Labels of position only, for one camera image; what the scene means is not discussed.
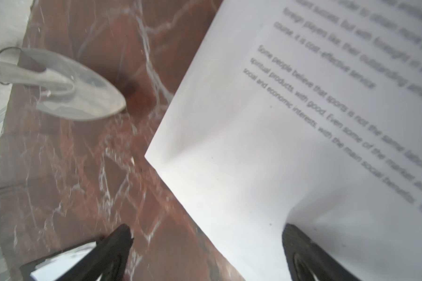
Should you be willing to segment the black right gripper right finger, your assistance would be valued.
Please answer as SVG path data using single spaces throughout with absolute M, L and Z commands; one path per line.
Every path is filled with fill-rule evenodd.
M 359 281 L 293 224 L 285 225 L 282 244 L 292 281 Z

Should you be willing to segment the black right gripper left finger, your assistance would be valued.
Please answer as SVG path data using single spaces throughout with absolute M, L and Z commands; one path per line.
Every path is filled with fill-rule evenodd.
M 121 281 L 134 239 L 130 227 L 120 225 L 58 281 Z

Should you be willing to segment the printed paper sheet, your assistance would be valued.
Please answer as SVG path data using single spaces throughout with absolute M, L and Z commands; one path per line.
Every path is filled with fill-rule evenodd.
M 422 1 L 224 1 L 145 157 L 248 281 L 422 281 Z

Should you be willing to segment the silver metal trowel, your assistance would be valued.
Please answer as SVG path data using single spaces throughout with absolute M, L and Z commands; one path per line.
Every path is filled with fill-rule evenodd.
M 122 93 L 83 64 L 45 49 L 22 48 L 20 51 L 41 65 L 44 71 L 0 62 L 0 83 L 42 88 L 36 103 L 38 110 L 73 121 L 95 121 L 126 108 Z

